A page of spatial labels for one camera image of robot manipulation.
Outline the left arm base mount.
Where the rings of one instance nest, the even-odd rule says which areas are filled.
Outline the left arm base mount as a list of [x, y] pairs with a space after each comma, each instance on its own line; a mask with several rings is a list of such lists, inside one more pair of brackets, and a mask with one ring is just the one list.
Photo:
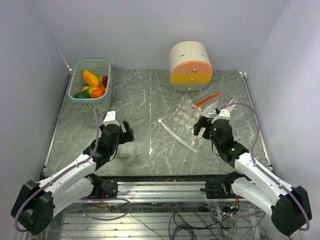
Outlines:
[[117, 197], [118, 183], [112, 179], [95, 179], [91, 180], [93, 186], [92, 191], [85, 199], [102, 200], [113, 199]]

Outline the purple fake fruit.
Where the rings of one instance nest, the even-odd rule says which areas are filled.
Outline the purple fake fruit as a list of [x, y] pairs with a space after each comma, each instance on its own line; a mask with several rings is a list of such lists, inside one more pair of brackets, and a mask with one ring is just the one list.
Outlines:
[[102, 85], [106, 88], [108, 84], [109, 77], [107, 75], [102, 77]]

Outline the orange green fake mango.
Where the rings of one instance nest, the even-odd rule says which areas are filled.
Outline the orange green fake mango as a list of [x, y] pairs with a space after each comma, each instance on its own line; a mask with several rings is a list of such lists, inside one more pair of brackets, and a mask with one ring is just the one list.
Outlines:
[[92, 93], [92, 91], [97, 90], [97, 89], [99, 89], [99, 87], [91, 86], [91, 87], [87, 88], [87, 89], [85, 90], [85, 92], [90, 95], [90, 94]]

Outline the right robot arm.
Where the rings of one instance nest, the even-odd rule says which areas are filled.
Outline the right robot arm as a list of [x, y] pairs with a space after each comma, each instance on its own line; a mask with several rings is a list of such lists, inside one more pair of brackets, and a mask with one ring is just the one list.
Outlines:
[[224, 197], [237, 195], [250, 201], [285, 236], [310, 226], [312, 211], [307, 191], [302, 186], [293, 187], [259, 163], [246, 147], [234, 140], [227, 119], [201, 116], [193, 126], [193, 134], [197, 136], [201, 129], [203, 138], [211, 141], [212, 151], [236, 169], [221, 181], [220, 192]]

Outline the polka dot zip bag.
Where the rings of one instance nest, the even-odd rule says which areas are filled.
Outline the polka dot zip bag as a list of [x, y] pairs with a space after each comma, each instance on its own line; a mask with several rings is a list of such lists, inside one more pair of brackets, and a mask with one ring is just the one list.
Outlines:
[[175, 111], [168, 116], [159, 118], [161, 126], [177, 141], [197, 153], [204, 139], [199, 135], [194, 135], [194, 124], [201, 116], [209, 117], [201, 107], [196, 106], [187, 96], [182, 96]]

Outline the yellow orange fake mango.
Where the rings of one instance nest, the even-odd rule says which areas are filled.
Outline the yellow orange fake mango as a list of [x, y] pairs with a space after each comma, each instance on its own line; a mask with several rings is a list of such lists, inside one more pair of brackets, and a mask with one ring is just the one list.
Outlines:
[[84, 70], [82, 73], [83, 80], [90, 86], [90, 87], [99, 87], [100, 83], [98, 77], [88, 70]]

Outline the peach coloured fake fruit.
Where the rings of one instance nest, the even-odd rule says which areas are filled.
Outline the peach coloured fake fruit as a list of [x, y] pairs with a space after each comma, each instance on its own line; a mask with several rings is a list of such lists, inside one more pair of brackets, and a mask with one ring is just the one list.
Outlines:
[[82, 91], [82, 92], [83, 92], [83, 91], [86, 91], [86, 90], [88, 90], [89, 88], [90, 88], [90, 86], [84, 86], [81, 91]]

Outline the yellow fake bell pepper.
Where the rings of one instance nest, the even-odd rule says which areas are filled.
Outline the yellow fake bell pepper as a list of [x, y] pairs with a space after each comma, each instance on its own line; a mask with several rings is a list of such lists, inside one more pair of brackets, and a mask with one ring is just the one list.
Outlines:
[[98, 76], [98, 81], [99, 81], [99, 87], [104, 87], [104, 84], [103, 84], [103, 78]]

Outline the dark green fake avocado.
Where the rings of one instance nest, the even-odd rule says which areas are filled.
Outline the dark green fake avocado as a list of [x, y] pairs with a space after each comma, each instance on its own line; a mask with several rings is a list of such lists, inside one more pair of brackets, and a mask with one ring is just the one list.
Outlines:
[[86, 91], [82, 91], [82, 92], [76, 93], [73, 96], [73, 98], [75, 98], [75, 99], [90, 99], [91, 95]]

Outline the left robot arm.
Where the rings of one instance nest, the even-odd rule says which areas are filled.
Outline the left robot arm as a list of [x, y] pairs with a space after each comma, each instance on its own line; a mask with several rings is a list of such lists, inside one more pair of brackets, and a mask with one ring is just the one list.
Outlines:
[[39, 182], [29, 180], [21, 187], [11, 210], [17, 231], [37, 235], [75, 201], [101, 195], [102, 180], [95, 172], [116, 156], [119, 145], [135, 138], [127, 121], [120, 125], [112, 120], [101, 125], [98, 133], [100, 137], [68, 166]]

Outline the clear red-zip bag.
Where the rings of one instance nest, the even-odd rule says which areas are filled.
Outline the clear red-zip bag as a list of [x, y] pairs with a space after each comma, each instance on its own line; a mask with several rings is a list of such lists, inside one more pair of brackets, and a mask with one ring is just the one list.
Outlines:
[[[216, 111], [216, 109], [220, 110], [221, 107], [228, 105], [229, 103], [229, 102], [222, 103], [222, 95], [220, 92], [210, 96], [206, 96], [203, 99], [201, 99], [200, 97], [194, 98], [193, 102], [195, 103], [195, 106], [192, 107], [193, 109], [202, 109], [202, 111], [205, 114], [211, 117], [218, 115], [218, 112]], [[235, 108], [230, 112], [230, 119], [236, 122], [244, 115], [245, 115], [244, 111], [239, 106], [235, 105]]]

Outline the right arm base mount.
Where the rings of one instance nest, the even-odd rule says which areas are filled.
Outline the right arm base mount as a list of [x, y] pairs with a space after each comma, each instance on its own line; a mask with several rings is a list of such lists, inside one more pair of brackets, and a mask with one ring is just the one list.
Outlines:
[[206, 194], [207, 199], [235, 198], [232, 184], [240, 177], [241, 175], [236, 171], [221, 175], [218, 179], [214, 178], [206, 182], [205, 187], [201, 188], [200, 191]]

